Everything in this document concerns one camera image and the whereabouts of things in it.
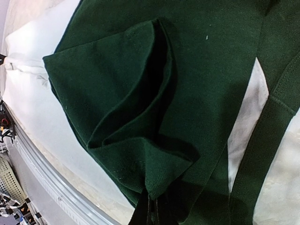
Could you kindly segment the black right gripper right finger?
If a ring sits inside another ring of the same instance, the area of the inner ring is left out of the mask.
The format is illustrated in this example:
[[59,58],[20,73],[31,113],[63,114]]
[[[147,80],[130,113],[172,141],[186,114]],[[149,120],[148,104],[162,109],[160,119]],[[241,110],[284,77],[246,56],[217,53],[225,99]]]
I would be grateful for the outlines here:
[[188,217],[188,183],[160,180],[153,183],[154,221],[156,225],[180,225]]

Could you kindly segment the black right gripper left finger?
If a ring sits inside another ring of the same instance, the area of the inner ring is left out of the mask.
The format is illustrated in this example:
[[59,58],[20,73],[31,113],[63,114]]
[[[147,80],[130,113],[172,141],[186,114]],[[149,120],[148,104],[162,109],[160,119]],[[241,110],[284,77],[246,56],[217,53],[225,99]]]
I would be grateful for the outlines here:
[[150,198],[146,189],[141,193],[135,211],[130,220],[130,225],[150,224]]

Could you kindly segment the white and green t-shirt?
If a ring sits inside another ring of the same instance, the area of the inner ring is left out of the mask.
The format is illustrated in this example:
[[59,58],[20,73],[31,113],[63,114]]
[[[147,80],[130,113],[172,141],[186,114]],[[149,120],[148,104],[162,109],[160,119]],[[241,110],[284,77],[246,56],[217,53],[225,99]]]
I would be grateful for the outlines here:
[[21,70],[133,213],[146,189],[155,225],[153,183],[182,180],[181,225],[299,224],[299,1],[75,1]]

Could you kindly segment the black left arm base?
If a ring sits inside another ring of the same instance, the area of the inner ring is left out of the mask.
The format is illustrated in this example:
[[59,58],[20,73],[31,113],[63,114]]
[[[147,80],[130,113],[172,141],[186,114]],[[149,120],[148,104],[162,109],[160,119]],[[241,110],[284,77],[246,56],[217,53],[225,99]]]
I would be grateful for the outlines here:
[[16,137],[15,122],[8,110],[5,102],[0,101],[0,143],[4,143],[4,138],[8,137],[14,142]]

